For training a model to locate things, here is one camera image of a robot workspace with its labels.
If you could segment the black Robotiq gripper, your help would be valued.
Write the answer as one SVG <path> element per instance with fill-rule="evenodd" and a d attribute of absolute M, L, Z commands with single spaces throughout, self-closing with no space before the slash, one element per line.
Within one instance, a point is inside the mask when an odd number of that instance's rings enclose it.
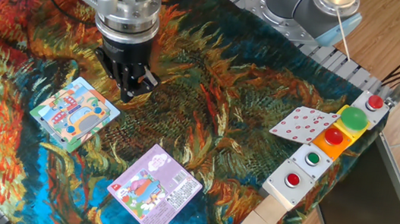
<path fill-rule="evenodd" d="M 123 103 L 130 102 L 133 96 L 152 92 L 160 84 L 158 76 L 149 69 L 152 47 L 152 40 L 117 43 L 102 36 L 102 45 L 96 48 L 95 54 L 109 79 L 116 82 Z"/>

